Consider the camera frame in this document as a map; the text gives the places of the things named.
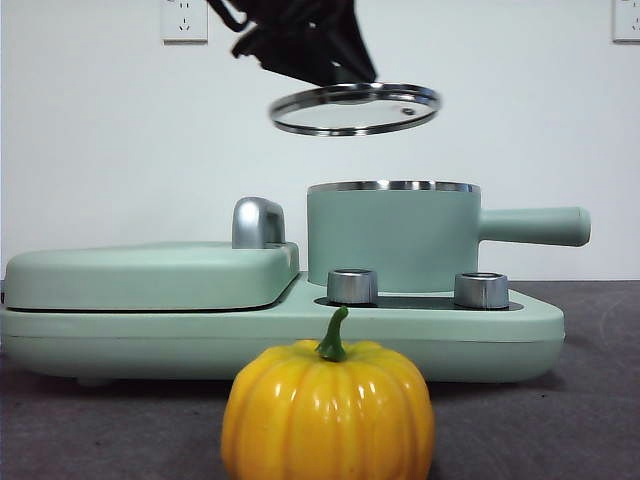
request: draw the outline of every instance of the power socket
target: power socket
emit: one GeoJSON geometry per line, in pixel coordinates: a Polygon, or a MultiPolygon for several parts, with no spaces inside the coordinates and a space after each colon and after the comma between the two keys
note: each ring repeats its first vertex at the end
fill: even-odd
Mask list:
{"type": "Polygon", "coordinates": [[[640,43],[640,0],[613,0],[613,41],[640,43]]]}
{"type": "Polygon", "coordinates": [[[165,43],[206,43],[209,4],[206,0],[160,0],[165,43]]]}

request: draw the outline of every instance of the gray carpet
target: gray carpet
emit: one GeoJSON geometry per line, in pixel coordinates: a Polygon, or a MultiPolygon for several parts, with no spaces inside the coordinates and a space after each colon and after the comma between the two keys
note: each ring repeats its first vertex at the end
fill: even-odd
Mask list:
{"type": "MultiPolygon", "coordinates": [[[[640,478],[640,282],[511,287],[564,310],[561,357],[519,384],[430,384],[429,478],[640,478]]],[[[218,451],[230,382],[87,389],[0,361],[3,480],[226,478],[218,451]]]]}

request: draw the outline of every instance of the glass lid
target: glass lid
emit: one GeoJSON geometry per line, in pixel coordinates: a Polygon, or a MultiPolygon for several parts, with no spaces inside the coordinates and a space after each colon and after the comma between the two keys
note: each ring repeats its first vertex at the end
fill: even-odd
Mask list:
{"type": "Polygon", "coordinates": [[[281,130],[302,135],[374,135],[416,127],[434,118],[440,97],[403,83],[353,83],[283,97],[269,108],[281,130]]]}

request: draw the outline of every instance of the yellow pumpkin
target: yellow pumpkin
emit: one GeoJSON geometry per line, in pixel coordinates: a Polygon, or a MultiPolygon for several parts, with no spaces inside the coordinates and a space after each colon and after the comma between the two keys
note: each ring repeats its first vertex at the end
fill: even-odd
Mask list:
{"type": "Polygon", "coordinates": [[[426,478],[434,444],[426,383],[398,352],[343,344],[346,315],[334,313],[320,344],[269,348],[237,375],[222,426],[231,479],[426,478]]]}

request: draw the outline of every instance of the pumpkin stem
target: pumpkin stem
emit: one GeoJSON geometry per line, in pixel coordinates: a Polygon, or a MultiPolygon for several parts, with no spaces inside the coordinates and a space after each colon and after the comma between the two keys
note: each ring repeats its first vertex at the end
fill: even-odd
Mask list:
{"type": "Polygon", "coordinates": [[[340,339],[340,324],[348,314],[349,310],[344,306],[333,313],[331,321],[329,322],[329,328],[327,328],[327,334],[316,347],[316,352],[318,352],[323,359],[330,362],[343,362],[346,360],[347,352],[344,351],[342,340],[340,339]]]}

